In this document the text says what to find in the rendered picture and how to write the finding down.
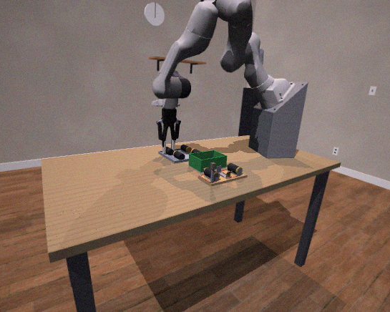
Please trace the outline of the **green open-top box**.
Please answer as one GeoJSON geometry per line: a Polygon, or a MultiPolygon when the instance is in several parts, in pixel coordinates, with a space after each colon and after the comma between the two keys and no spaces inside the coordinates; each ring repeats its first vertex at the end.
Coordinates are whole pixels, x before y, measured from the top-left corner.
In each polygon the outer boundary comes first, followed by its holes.
{"type": "Polygon", "coordinates": [[[222,166],[221,169],[225,168],[227,163],[227,155],[224,155],[215,150],[189,154],[188,166],[200,173],[204,172],[204,168],[210,168],[211,162],[216,163],[215,170],[217,169],[217,166],[222,166]]]}

